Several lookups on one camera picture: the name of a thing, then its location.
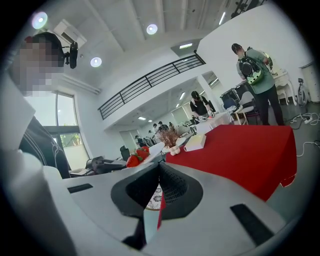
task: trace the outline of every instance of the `black pants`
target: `black pants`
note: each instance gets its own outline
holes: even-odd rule
[[[284,126],[284,119],[282,116],[282,110],[281,106],[278,101],[278,95],[277,95],[277,89],[276,86],[272,86],[267,91],[264,91],[262,93],[256,94],[256,98],[258,100],[258,107],[260,109],[260,116],[261,116],[261,121],[264,126],[269,126],[268,122],[268,107],[269,103],[268,100],[270,101],[271,107],[273,108],[275,120],[279,126]]]

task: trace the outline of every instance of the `strawberry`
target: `strawberry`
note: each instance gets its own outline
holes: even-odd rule
[[[140,161],[142,161],[141,157],[137,156],[136,154],[132,154],[126,161],[126,167],[136,167],[140,164]]]
[[[144,148],[138,148],[136,150],[136,154],[143,160],[145,160],[150,155],[149,152],[147,152]]]
[[[148,148],[147,146],[143,146],[142,149],[144,149],[145,151],[147,151],[148,153],[150,153],[150,152],[149,152],[149,148]]]

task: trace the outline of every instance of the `window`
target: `window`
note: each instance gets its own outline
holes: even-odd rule
[[[48,92],[25,98],[35,110],[35,118],[63,149],[72,170],[85,168],[89,159],[78,127],[74,98]]]

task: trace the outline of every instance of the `red tablecloth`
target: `red tablecloth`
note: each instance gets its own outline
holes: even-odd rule
[[[294,133],[289,126],[220,125],[206,133],[204,148],[177,155],[168,163],[228,178],[266,201],[297,172]]]

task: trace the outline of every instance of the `floor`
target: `floor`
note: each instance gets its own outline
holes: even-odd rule
[[[306,107],[295,106],[292,103],[289,105],[281,105],[283,119],[290,120],[296,115],[304,113],[320,114],[320,104],[309,103]],[[290,125],[293,129],[300,124],[300,118],[297,122],[285,124]],[[249,120],[249,123],[256,124],[256,120]],[[269,108],[269,123],[277,125],[273,110]],[[303,152],[304,142],[313,142],[320,140],[320,122],[316,125],[304,124],[302,122],[299,129],[294,129],[294,138],[296,146],[296,154],[301,155]],[[310,193],[315,185],[317,176],[319,175],[320,167],[320,149],[312,144],[304,145],[304,154],[297,157],[297,174],[294,182],[287,186],[279,186],[272,196],[267,201],[267,204],[276,210],[286,221],[291,221],[293,218],[301,215],[306,203],[308,203]]]

